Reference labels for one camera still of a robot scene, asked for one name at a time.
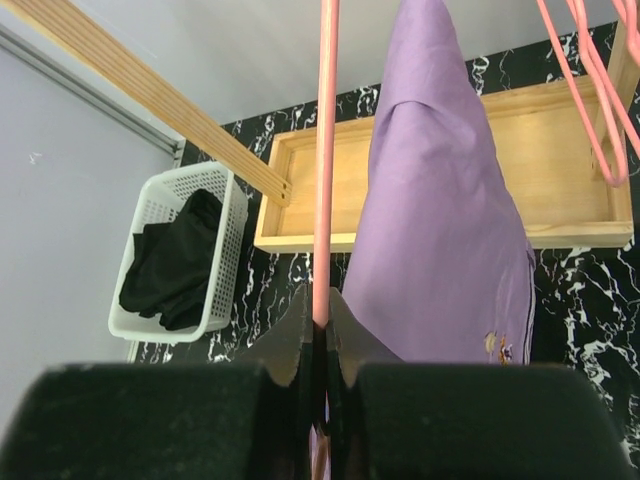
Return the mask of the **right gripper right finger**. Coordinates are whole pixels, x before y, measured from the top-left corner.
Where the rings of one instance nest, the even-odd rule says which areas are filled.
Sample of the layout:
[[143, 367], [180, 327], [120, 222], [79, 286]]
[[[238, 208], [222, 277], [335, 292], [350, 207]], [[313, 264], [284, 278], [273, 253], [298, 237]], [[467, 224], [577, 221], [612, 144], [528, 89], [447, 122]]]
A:
[[631, 479], [590, 383], [568, 368], [399, 360], [332, 291], [335, 479]]

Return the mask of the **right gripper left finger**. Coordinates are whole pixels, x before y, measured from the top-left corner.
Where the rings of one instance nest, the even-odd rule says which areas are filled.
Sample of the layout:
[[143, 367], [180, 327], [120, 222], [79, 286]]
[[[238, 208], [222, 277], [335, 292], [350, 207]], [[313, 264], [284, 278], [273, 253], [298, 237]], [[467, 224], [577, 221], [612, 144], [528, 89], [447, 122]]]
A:
[[28, 389], [5, 479], [307, 479], [308, 286], [251, 348], [215, 364], [69, 364]]

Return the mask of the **purple trousers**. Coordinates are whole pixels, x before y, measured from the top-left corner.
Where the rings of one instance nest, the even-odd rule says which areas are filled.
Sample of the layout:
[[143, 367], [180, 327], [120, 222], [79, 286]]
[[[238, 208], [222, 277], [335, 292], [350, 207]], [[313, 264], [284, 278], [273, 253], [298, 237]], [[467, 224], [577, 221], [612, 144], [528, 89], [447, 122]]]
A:
[[402, 362], [526, 366], [533, 269], [449, 12], [404, 1], [339, 293]]

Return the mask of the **black trousers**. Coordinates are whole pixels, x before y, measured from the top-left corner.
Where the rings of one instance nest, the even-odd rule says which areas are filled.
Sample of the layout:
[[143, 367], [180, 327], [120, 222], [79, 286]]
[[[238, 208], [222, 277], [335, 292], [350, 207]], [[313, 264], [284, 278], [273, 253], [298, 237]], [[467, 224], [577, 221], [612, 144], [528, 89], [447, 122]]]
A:
[[147, 224], [133, 236], [134, 259], [120, 306], [142, 318], [160, 317], [167, 331], [195, 327], [204, 310], [222, 203], [199, 189], [174, 221]]

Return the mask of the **pink hanger holding purple trousers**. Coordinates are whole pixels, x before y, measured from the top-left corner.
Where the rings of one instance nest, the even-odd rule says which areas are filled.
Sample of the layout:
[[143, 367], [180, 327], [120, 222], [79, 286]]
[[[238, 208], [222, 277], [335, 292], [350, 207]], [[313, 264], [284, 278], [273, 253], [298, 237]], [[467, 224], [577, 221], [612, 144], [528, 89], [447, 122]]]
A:
[[314, 322], [314, 414], [316, 453], [312, 477], [323, 479], [329, 465], [326, 426], [326, 327], [330, 314], [331, 215], [340, 3], [321, 8], [318, 109], [316, 135], [316, 206], [314, 217], [312, 319]]

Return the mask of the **pink hanger of black trousers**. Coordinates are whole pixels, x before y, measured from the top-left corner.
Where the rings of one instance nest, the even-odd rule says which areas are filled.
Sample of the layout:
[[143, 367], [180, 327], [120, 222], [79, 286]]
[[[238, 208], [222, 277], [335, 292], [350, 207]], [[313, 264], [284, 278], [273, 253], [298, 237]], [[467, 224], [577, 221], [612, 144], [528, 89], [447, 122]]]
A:
[[[570, 92], [570, 96], [574, 101], [574, 104], [575, 104], [575, 106], [577, 108], [577, 111], [579, 113], [579, 118], [582, 121], [582, 124], [583, 124], [583, 119], [582, 119], [582, 115], [583, 114], [587, 114], [590, 117], [590, 120], [593, 123], [596, 123], [598, 121], [599, 116], [600, 116], [600, 114], [599, 114], [600, 102], [599, 102], [599, 100], [597, 98], [597, 95], [596, 95], [596, 92], [595, 92], [595, 88], [593, 86], [591, 78], [587, 74], [586, 69], [585, 69], [584, 65], [582, 64], [582, 66], [583, 66], [583, 68], [585, 70], [585, 73], [586, 73], [587, 84], [585, 86], [581, 86], [579, 84], [576, 75], [574, 75], [571, 67], [569, 66], [569, 61], [567, 59], [567, 55], [565, 54], [564, 47], [561, 45], [561, 42], [559, 40], [559, 35], [556, 32], [556, 28], [555, 28], [554, 22], [552, 20], [552, 16], [551, 16], [551, 13], [550, 13], [549, 8], [547, 6], [547, 3], [545, 1], [539, 1], [537, 3], [537, 7], [538, 7], [538, 10], [540, 12], [542, 21], [543, 21], [543, 23], [544, 23], [544, 25], [546, 27], [547, 33], [549, 35], [549, 39], [551, 41], [553, 52], [554, 52], [554, 54], [556, 56], [556, 59], [558, 61], [559, 66], [561, 68], [562, 75], [564, 76], [564, 80], [567, 83], [567, 86], [568, 86], [569, 92]], [[580, 52], [579, 52], [579, 44], [578, 44], [578, 28], [576, 26], [576, 23], [575, 23], [575, 27], [576, 27], [576, 30], [577, 30], [576, 38], [577, 38], [579, 59], [581, 61]], [[589, 34], [591, 36], [591, 40], [594, 43], [594, 40], [593, 40], [592, 35], [590, 33], [589, 19], [588, 19], [588, 32], [589, 32]], [[629, 109], [630, 109], [630, 104], [631, 104], [632, 100], [633, 100], [633, 98], [628, 103], [628, 116], [629, 116], [630, 120], [631, 120], [631, 118], [630, 118], [630, 115], [629, 115]], [[631, 120], [631, 123], [632, 123], [632, 126], [634, 127], [636, 133], [639, 135], [637, 129], [633, 125], [632, 120]], [[612, 148], [612, 146], [610, 144], [609, 139], [605, 138], [604, 141], [603, 141], [604, 159], [606, 160], [606, 166], [608, 167], [608, 172], [610, 174], [609, 176], [606, 176], [605, 173], [603, 172], [602, 168], [601, 168], [600, 162], [596, 159], [596, 155], [594, 154], [592, 143], [591, 143], [591, 141], [589, 139], [589, 136], [587, 134], [585, 126], [584, 126], [584, 130], [586, 132], [588, 141], [590, 143], [593, 167], [599, 171], [601, 178], [609, 186], [611, 186], [613, 188], [621, 187], [629, 179], [629, 166], [628, 166], [627, 148], [631, 147], [634, 152], [638, 152], [639, 150], [635, 151], [633, 146], [631, 145], [630, 141], [628, 140], [628, 138], [627, 137], [623, 137], [622, 138], [622, 144], [625, 147], [625, 153], [623, 154], [623, 161], [622, 162], [618, 162], [618, 161], [615, 160], [615, 154], [613, 152], [613, 148]]]

